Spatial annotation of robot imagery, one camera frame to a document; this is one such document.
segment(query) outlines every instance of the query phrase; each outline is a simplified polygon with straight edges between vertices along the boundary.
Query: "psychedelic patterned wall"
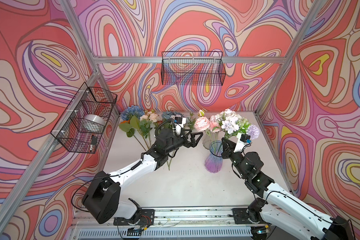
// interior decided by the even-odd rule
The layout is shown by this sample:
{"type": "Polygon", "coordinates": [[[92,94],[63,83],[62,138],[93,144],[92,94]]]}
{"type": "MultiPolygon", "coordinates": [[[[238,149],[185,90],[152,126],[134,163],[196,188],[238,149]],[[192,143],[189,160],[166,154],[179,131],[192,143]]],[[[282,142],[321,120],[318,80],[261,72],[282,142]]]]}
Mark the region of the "psychedelic patterned wall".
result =
{"type": "MultiPolygon", "coordinates": [[[[97,56],[161,56],[222,50],[224,56],[284,56],[309,7],[301,1],[83,0],[74,4],[97,56]]],[[[99,66],[120,110],[255,110],[277,64],[226,64],[223,87],[162,86],[160,64],[99,66]]]]}
{"type": "Polygon", "coordinates": [[[253,111],[278,66],[270,63],[226,64],[223,86],[163,86],[161,64],[125,64],[125,68],[103,64],[101,71],[110,90],[119,96],[117,106],[121,111],[131,105],[158,111],[220,111],[226,108],[253,111]]]}
{"type": "MultiPolygon", "coordinates": [[[[59,3],[24,2],[0,1],[0,204],[92,72],[59,3]]],[[[114,122],[96,154],[56,148],[1,239],[63,237],[114,122]]]]}
{"type": "Polygon", "coordinates": [[[284,56],[310,0],[82,0],[75,12],[97,56],[223,50],[284,56]]]}
{"type": "Polygon", "coordinates": [[[360,1],[327,2],[261,118],[299,198],[360,239],[360,1]]]}

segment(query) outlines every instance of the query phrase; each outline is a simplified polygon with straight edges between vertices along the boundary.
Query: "wire mesh basket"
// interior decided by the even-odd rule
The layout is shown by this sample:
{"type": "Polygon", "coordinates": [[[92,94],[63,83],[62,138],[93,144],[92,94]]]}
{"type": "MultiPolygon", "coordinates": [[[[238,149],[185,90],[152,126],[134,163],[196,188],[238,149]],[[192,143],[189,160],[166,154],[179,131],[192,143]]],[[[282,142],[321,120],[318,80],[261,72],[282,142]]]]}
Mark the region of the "wire mesh basket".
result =
{"type": "Polygon", "coordinates": [[[51,132],[69,152],[95,153],[116,105],[116,94],[99,87],[86,87],[62,128],[51,132]],[[93,121],[91,116],[95,116],[97,121],[93,121]]]}
{"type": "Polygon", "coordinates": [[[162,84],[222,86],[226,75],[222,55],[222,51],[163,51],[162,84]]]}

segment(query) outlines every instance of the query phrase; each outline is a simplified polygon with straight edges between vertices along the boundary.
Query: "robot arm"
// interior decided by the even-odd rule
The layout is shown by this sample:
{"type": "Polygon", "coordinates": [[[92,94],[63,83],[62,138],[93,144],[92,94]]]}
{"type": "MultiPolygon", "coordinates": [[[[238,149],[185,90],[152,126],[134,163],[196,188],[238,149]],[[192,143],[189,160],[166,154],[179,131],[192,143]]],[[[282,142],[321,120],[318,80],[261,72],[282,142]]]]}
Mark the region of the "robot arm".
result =
{"type": "Polygon", "coordinates": [[[82,204],[98,223],[105,223],[111,217],[122,217],[132,224],[139,220],[139,205],[132,199],[120,201],[120,193],[135,180],[163,166],[168,157],[174,157],[181,146],[196,147],[203,133],[184,129],[185,122],[186,118],[181,117],[167,120],[156,129],[155,143],[141,154],[139,160],[120,170],[108,174],[101,171],[95,175],[82,198],[82,204]],[[160,127],[167,122],[172,122],[173,129],[161,129],[159,133],[160,127]]]}
{"type": "Polygon", "coordinates": [[[247,188],[265,199],[257,198],[249,206],[247,213],[251,222],[263,220],[272,223],[301,240],[353,239],[351,228],[344,218],[338,216],[334,219],[314,209],[261,172],[264,163],[257,152],[247,152],[243,156],[240,149],[250,142],[248,137],[246,134],[240,135],[237,144],[223,138],[221,155],[232,161],[247,188]],[[271,204],[276,204],[288,214],[271,204]]]}

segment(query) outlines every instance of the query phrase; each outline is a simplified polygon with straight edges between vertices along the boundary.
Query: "red wire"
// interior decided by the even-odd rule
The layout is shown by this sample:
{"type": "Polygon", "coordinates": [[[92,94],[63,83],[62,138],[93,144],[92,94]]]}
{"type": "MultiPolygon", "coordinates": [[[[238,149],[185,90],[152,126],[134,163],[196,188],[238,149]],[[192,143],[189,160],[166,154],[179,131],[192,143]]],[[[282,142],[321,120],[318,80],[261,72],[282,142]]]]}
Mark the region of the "red wire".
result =
{"type": "Polygon", "coordinates": [[[145,215],[142,215],[142,216],[147,219],[147,223],[148,223],[148,220],[149,220],[149,225],[152,224],[152,221],[151,221],[151,219],[150,219],[148,216],[145,216],[145,215]]]}

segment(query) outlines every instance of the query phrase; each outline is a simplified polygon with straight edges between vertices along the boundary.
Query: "purple glass vase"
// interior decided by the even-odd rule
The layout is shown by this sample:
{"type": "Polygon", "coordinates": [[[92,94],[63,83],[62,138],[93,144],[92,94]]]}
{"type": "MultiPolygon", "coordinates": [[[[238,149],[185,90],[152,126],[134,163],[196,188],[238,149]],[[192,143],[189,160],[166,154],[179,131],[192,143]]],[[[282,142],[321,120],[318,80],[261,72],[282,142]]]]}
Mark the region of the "purple glass vase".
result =
{"type": "Polygon", "coordinates": [[[221,141],[213,141],[209,147],[210,154],[204,162],[206,170],[212,173],[217,173],[223,166],[223,158],[221,153],[223,152],[223,144],[221,141]]]}

